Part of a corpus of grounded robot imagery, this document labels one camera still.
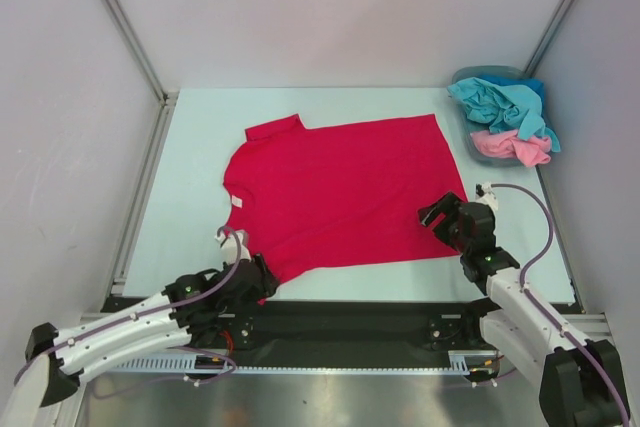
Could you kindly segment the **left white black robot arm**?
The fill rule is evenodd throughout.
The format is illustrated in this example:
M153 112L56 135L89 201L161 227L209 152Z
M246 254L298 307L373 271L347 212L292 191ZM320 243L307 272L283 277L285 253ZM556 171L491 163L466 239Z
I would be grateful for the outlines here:
M162 291L120 312L70 329L50 323L31 331L19 381L35 359L49 359L41 405L59 403L113 367L165 349L214 344L220 317L273 296L279 280L260 254L179 277Z

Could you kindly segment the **red t shirt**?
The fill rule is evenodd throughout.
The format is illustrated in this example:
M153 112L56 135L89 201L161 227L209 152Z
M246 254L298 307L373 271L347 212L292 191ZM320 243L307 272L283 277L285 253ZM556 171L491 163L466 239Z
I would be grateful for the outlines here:
M418 213L465 189L434 115L321 128L298 116L246 130L223 176L229 225L248 234L287 300L456 302L456 252Z

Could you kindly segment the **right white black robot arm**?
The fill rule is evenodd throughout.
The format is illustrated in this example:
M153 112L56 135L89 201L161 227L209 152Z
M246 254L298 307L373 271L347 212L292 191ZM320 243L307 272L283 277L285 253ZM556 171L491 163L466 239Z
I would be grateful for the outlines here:
M460 255L465 277L490 308L463 320L461 335L473 348L488 344L538 390L550 426L628 426L631 412L620 355L607 339L595 340L537 293L520 265L496 241L497 198L479 185L464 201L449 192L418 211L420 223Z

